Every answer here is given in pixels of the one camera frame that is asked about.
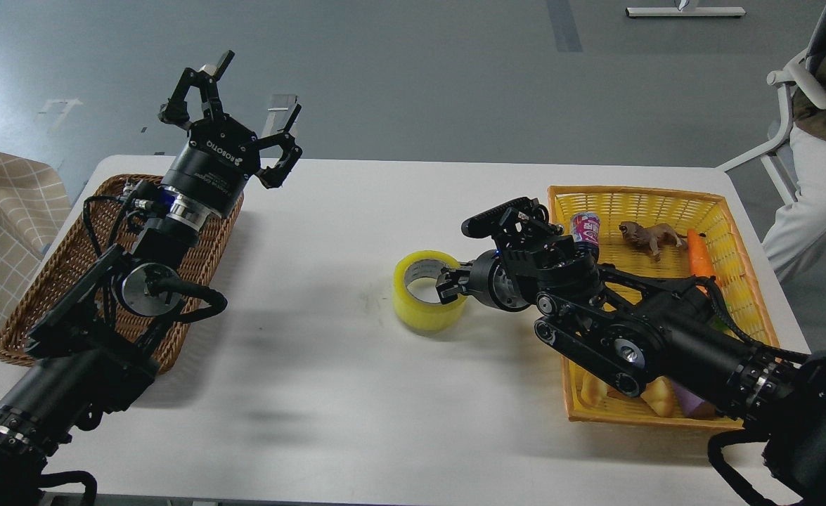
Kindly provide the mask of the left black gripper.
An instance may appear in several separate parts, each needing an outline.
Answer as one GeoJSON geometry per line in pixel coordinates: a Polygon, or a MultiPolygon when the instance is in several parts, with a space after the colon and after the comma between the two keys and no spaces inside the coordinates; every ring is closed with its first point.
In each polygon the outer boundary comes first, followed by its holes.
{"type": "Polygon", "coordinates": [[[265,188],[278,188],[302,156],[302,148],[290,133],[302,105],[292,105],[281,128],[255,141],[257,151],[280,147],[281,155],[274,166],[261,169],[259,154],[241,150],[256,133],[236,119],[226,118],[219,97],[219,80],[234,57],[235,52],[229,49],[213,66],[203,66],[200,70],[184,68],[174,92],[158,112],[163,124],[188,131],[183,150],[163,176],[163,185],[210,208],[220,218],[226,218],[233,211],[256,170],[259,169],[256,176],[265,188]],[[196,122],[188,111],[187,95],[191,89],[197,89],[201,98],[203,119],[196,122]]]}

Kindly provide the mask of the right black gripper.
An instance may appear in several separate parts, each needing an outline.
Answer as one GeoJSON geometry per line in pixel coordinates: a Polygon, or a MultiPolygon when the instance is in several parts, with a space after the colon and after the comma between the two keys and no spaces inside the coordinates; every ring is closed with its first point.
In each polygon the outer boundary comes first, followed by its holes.
{"type": "Polygon", "coordinates": [[[506,275],[495,249],[487,250],[471,262],[461,263],[458,268],[439,269],[437,281],[437,294],[442,305],[457,301],[463,292],[474,296],[480,304],[507,313],[519,313],[529,307],[529,302],[506,275]]]}

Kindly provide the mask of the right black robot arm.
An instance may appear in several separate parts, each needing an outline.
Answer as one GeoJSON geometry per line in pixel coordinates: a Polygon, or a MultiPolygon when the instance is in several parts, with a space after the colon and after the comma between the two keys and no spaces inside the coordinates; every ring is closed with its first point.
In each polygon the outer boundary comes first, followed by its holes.
{"type": "Polygon", "coordinates": [[[519,197],[464,221],[494,249],[439,273],[442,304],[473,296],[516,313],[535,306],[536,336],[635,398],[665,377],[740,430],[712,436],[709,464],[750,505],[769,505],[725,461],[727,446],[763,443],[763,463],[802,505],[826,505],[826,350],[799,353],[750,337],[711,278],[644,278],[597,262],[599,249],[564,234],[536,199],[519,197]]]}

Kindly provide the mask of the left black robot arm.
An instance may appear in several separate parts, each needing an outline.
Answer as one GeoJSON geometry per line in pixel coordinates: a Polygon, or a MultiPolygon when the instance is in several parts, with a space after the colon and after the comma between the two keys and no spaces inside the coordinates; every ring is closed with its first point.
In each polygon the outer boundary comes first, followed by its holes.
{"type": "Polygon", "coordinates": [[[0,505],[37,505],[49,488],[81,484],[82,505],[96,501],[85,471],[44,468],[71,430],[92,430],[105,414],[126,410],[155,381],[153,352],[176,324],[223,313],[219,291],[182,278],[210,216],[224,219],[254,176],[282,186],[302,156],[291,129],[301,110],[259,137],[224,112],[219,80],[235,57],[187,67],[159,119],[187,132],[184,149],[161,183],[124,187],[106,247],[84,224],[97,259],[28,331],[34,365],[0,400],[0,505]]]}

